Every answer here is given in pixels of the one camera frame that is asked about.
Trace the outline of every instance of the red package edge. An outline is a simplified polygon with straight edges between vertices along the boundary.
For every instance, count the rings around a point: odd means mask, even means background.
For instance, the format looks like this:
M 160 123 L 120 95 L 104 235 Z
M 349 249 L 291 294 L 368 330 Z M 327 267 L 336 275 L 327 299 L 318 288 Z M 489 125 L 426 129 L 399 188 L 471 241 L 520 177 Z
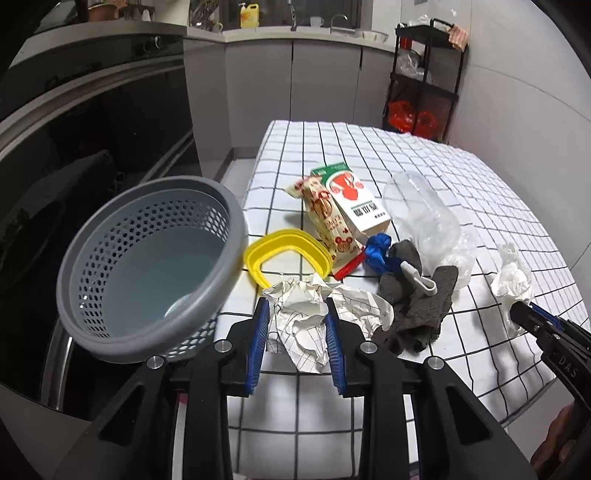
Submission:
M 360 265 L 363 260 L 365 260 L 365 247 L 361 248 L 361 253 L 357 255 L 353 260 L 347 263 L 343 268 L 341 268 L 336 274 L 333 275 L 335 280 L 341 281 L 347 275 L 349 275 L 358 265 Z

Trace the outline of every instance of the white tablecloth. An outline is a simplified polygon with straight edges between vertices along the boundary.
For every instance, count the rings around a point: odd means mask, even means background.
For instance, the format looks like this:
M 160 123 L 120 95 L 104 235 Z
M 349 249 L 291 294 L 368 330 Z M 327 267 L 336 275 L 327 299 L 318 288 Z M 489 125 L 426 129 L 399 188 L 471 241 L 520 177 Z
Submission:
M 579 289 L 552 239 L 517 195 L 473 154 L 410 135 L 347 124 L 275 121 L 265 134 L 245 198 L 250 241 L 282 228 L 317 237 L 300 200 L 283 188 L 312 168 L 345 161 L 379 199 L 391 173 L 418 171 L 479 241 L 470 284 L 456 292 L 439 339 L 422 362 L 444 358 L 499 421 L 507 421 L 554 378 L 527 334 L 509 340 L 491 294 L 490 273 L 500 267 L 496 244 L 514 242 L 535 275 L 535 302 L 589 329 Z M 388 232 L 394 239 L 393 228 Z M 286 252 L 263 265 L 271 284 L 311 273 Z M 361 265 L 344 283 L 377 292 L 375 274 Z M 244 270 L 222 307 L 216 338 L 254 311 L 257 287 Z M 417 460 L 410 398 L 410 460 Z M 298 374 L 287 355 L 266 353 L 255 394 L 230 398 L 228 421 L 234 471 L 254 478 L 340 478 L 354 475 L 361 447 L 363 399 L 337 395 L 323 375 Z

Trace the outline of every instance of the milk carton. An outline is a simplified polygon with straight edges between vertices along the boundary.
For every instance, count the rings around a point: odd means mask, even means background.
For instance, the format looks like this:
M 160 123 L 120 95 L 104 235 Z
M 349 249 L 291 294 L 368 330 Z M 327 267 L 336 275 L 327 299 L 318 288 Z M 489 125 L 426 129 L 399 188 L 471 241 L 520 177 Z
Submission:
M 345 163 L 315 168 L 311 175 L 319 177 L 331 192 L 350 228 L 367 236 L 388 229 L 390 217 L 386 210 Z

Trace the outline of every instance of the faucet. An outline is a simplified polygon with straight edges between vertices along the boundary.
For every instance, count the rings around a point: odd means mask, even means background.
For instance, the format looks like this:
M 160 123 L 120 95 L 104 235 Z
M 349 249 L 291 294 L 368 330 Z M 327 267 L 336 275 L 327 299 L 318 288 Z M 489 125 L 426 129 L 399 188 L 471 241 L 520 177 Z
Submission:
M 347 18 L 347 15 L 345 15 L 345 14 L 333 15 L 333 18 L 330 19 L 330 33 L 332 33 L 333 22 L 335 21 L 335 18 L 337 18 L 337 17 L 343 17 L 347 22 L 349 21 L 349 19 Z
M 294 7 L 293 0 L 287 0 L 287 4 L 290 6 L 291 10 L 291 31 L 295 32 L 297 29 L 297 20 L 296 20 L 296 8 Z

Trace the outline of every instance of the crumpled tissue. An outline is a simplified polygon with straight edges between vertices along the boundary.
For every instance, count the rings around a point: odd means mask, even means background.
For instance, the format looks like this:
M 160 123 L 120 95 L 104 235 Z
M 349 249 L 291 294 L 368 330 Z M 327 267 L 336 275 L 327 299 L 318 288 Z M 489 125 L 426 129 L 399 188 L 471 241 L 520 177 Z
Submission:
M 514 338 L 525 330 L 511 321 L 509 310 L 516 301 L 530 304 L 534 298 L 534 277 L 521 259 L 515 244 L 497 245 L 497 250 L 501 255 L 501 271 L 492 281 L 491 290 L 493 295 L 501 300 L 501 315 L 507 335 Z
M 318 273 L 305 280 L 280 281 L 262 295 L 271 304 L 268 348 L 278 351 L 280 340 L 300 372 L 322 373 L 329 361 L 324 317 L 331 297 L 341 320 L 356 323 L 369 340 L 381 326 L 388 330 L 394 319 L 392 306 L 368 291 L 339 282 L 324 282 Z

